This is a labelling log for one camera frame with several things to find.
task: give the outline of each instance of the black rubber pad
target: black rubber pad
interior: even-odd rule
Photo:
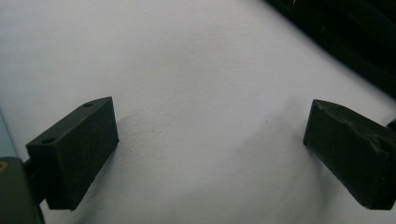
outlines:
[[[119,142],[111,97],[88,102],[26,147],[44,172],[50,209],[74,210]]]
[[[315,100],[304,144],[369,209],[396,199],[396,132],[333,103]]]

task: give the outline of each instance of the white fabric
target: white fabric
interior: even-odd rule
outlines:
[[[386,94],[258,0],[0,3],[0,106],[19,155],[113,96],[120,144],[69,223],[392,223],[303,146],[313,99],[381,124]]]

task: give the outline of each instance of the white surface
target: white surface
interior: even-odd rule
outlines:
[[[120,145],[50,223],[391,223],[302,144],[313,99],[385,124],[395,103],[263,1],[3,1],[0,106],[19,155],[113,96]]]

